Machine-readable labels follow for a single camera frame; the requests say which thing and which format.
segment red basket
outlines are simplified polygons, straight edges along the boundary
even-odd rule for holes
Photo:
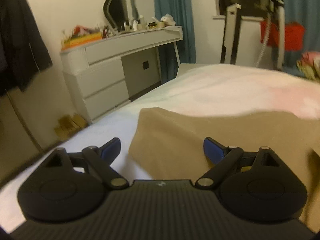
[[[266,31],[267,22],[263,21],[260,23],[261,28],[261,43],[263,43],[263,37]],[[302,50],[303,48],[303,35],[305,28],[297,23],[293,22],[285,25],[285,45],[284,49],[290,50]],[[268,40],[268,46],[278,47],[279,46],[279,29],[274,23],[271,24],[270,36]]]

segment blue curtain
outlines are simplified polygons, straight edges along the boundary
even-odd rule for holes
[[[320,51],[320,0],[284,0],[286,23],[298,22],[306,29],[303,50],[286,52],[284,64],[295,66],[305,51]]]
[[[155,0],[156,18],[165,14],[173,16],[177,25],[183,28],[183,41],[178,41],[178,51],[181,63],[196,63],[196,45],[193,28],[191,0]],[[159,47],[159,56],[162,72],[162,83],[176,77],[178,63],[173,44]]]

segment bed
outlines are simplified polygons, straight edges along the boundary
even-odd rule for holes
[[[151,179],[128,157],[139,112],[161,107],[193,116],[234,116],[254,111],[287,111],[300,118],[320,117],[320,86],[285,73],[235,65],[206,65],[187,71],[127,106],[109,114],[63,143],[68,152],[121,140],[121,153],[111,167],[126,177]],[[0,226],[8,233],[25,221],[17,191],[45,156],[0,191]]]

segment black jacket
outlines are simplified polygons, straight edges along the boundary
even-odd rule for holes
[[[52,65],[26,0],[0,0],[0,95]]]

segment pink patch on bedsheet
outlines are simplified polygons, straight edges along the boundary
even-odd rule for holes
[[[272,88],[272,107],[300,118],[320,118],[320,89],[316,86],[292,85]]]

